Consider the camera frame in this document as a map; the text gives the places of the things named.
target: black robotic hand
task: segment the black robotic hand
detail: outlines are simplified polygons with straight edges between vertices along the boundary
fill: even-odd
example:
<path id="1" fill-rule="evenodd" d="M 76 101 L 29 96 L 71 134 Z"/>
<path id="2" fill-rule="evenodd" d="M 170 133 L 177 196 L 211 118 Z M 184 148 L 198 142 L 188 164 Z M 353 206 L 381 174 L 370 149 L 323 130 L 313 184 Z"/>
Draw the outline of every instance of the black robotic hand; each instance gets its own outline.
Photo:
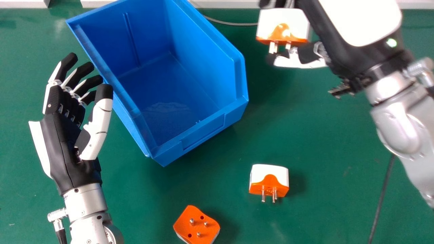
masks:
<path id="1" fill-rule="evenodd" d="M 102 184 L 97 155 L 112 113 L 113 88 L 102 84 L 100 75 L 80 82 L 94 70 L 91 62 L 66 77 L 77 61 L 77 55 L 70 53 L 59 62 L 46 86 L 44 117 L 29 122 L 42 168 L 56 182 L 60 195 L 83 185 Z M 88 92 L 96 86 L 96 91 Z M 82 130 L 85 107 L 92 101 L 95 106 Z"/>

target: green light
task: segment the green light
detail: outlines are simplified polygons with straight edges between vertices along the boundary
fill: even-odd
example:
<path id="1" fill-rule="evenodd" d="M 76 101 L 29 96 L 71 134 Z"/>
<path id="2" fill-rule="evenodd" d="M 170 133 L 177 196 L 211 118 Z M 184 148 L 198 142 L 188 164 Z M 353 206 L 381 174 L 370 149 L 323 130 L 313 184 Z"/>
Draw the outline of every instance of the green light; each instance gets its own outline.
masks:
<path id="1" fill-rule="evenodd" d="M 387 39 L 386 44 L 389 47 L 396 47 L 398 45 L 398 42 L 393 38 L 389 38 L 389 39 Z"/>

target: blue container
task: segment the blue container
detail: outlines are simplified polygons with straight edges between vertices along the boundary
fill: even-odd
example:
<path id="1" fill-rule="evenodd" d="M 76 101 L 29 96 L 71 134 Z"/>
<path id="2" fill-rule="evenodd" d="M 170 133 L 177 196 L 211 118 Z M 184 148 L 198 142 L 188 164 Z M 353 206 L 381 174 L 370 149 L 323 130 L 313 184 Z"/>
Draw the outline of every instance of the blue container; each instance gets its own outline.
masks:
<path id="1" fill-rule="evenodd" d="M 162 166 L 241 119 L 244 58 L 187 0 L 119 0 L 66 22 Z"/>

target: robotic forearm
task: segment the robotic forearm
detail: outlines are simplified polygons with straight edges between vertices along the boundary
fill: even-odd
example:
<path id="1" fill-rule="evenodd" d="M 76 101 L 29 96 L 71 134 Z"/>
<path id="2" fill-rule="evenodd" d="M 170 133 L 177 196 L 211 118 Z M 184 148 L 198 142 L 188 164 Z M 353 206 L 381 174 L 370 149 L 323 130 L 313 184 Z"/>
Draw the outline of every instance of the robotic forearm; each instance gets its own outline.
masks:
<path id="1" fill-rule="evenodd" d="M 395 0 L 295 0 L 292 5 L 261 10 L 256 38 L 270 44 L 267 61 L 289 68 L 328 66 L 342 79 L 329 91 L 336 98 L 365 91 L 381 142 L 400 158 L 434 208 L 434 64 L 429 58 L 415 61 L 405 49 Z M 310 26 L 320 41 L 307 42 Z M 278 52 L 277 44 L 286 49 Z"/>
<path id="2" fill-rule="evenodd" d="M 101 76 L 80 80 L 94 69 L 86 63 L 66 78 L 78 61 L 74 53 L 57 65 L 46 86 L 44 117 L 29 122 L 43 170 L 57 185 L 65 208 L 48 214 L 60 244 L 66 244 L 62 219 L 69 218 L 75 243 L 122 244 L 120 231 L 112 225 L 102 192 L 101 167 L 97 155 L 107 135 L 112 113 L 113 89 Z M 87 92 L 93 87 L 96 91 Z M 85 107 L 95 101 L 82 125 Z"/>

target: gray cable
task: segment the gray cable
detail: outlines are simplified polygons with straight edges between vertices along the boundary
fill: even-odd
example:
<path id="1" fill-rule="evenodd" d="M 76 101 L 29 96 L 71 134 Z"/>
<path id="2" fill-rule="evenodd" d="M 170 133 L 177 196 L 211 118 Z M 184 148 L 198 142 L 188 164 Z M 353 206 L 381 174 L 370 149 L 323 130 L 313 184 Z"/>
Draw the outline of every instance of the gray cable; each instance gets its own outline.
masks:
<path id="1" fill-rule="evenodd" d="M 233 23 L 233 22 L 226 22 L 226 21 L 221 21 L 221 20 L 216 20 L 214 18 L 208 17 L 206 15 L 203 15 L 207 20 L 212 21 L 212 22 L 216 22 L 222 25 L 227 25 L 227 26 L 257 26 L 258 23 Z"/>
<path id="2" fill-rule="evenodd" d="M 387 167 L 386 176 L 384 177 L 383 187 L 381 189 L 380 199 L 378 200 L 377 211 L 375 212 L 374 222 L 372 223 L 371 234 L 369 235 L 368 244 L 372 243 L 374 239 L 374 233 L 377 229 L 378 218 L 380 216 L 381 207 L 383 205 L 384 196 L 386 195 L 387 184 L 389 183 L 390 173 L 392 172 L 393 163 L 395 162 L 395 154 L 392 154 Z"/>

